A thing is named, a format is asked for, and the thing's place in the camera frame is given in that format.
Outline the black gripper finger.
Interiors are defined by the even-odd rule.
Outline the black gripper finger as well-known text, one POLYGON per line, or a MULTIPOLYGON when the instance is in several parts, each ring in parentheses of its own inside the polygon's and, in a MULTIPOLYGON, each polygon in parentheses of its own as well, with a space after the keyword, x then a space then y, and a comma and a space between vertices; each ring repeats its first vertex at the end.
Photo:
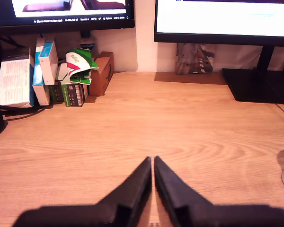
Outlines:
POLYGON ((99 201, 108 217, 96 226, 136 227, 151 189, 151 158, 146 157, 122 184, 99 201))
POLYGON ((193 206, 212 206, 205 197, 182 181, 160 156, 154 158, 154 174, 159 197, 175 227, 193 225, 190 214, 193 206))

